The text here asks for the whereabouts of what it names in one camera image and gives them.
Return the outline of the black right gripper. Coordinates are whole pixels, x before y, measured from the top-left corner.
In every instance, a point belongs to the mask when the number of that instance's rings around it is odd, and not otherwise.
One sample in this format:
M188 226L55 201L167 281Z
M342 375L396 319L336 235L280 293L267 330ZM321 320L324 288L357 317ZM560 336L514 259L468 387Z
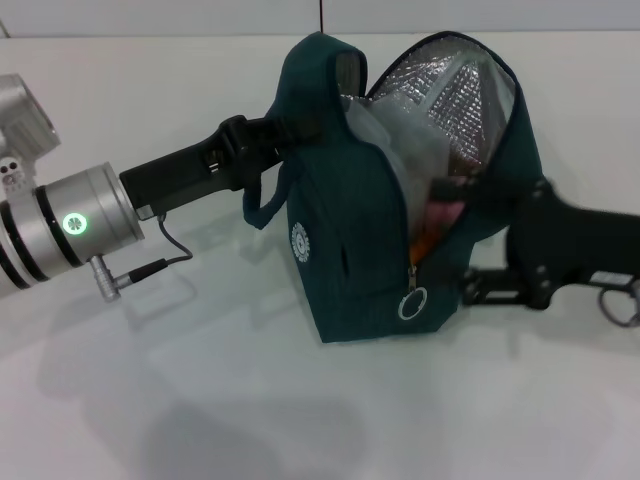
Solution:
M464 306L544 310L554 293L567 285L624 292L639 300L637 215L572 205L545 180L439 178L431 183L429 199L465 204L519 201L506 240L512 269L468 269L460 280Z

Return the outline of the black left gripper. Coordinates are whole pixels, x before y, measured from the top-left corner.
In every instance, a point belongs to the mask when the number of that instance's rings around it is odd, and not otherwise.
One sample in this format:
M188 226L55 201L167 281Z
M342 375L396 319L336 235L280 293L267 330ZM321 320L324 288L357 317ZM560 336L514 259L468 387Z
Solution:
M320 137L314 120L238 115L206 139L126 170L119 179L136 212L167 213L219 191L252 187L277 162L276 149Z

